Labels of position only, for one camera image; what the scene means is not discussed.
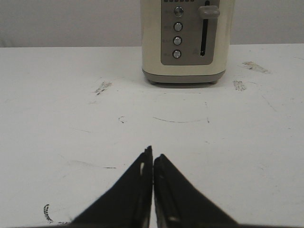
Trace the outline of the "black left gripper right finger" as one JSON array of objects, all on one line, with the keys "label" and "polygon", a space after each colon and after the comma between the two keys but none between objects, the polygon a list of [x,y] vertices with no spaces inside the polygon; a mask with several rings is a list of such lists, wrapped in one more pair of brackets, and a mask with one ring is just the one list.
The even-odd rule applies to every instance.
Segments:
[{"label": "black left gripper right finger", "polygon": [[238,223],[199,192],[161,154],[154,161],[154,197],[159,228],[234,228]]}]

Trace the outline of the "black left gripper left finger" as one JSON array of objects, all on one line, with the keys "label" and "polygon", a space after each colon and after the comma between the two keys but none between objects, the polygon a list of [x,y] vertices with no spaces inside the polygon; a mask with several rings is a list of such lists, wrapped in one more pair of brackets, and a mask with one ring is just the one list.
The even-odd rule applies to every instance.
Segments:
[{"label": "black left gripper left finger", "polygon": [[152,204],[152,147],[70,223],[71,228],[148,228]]}]

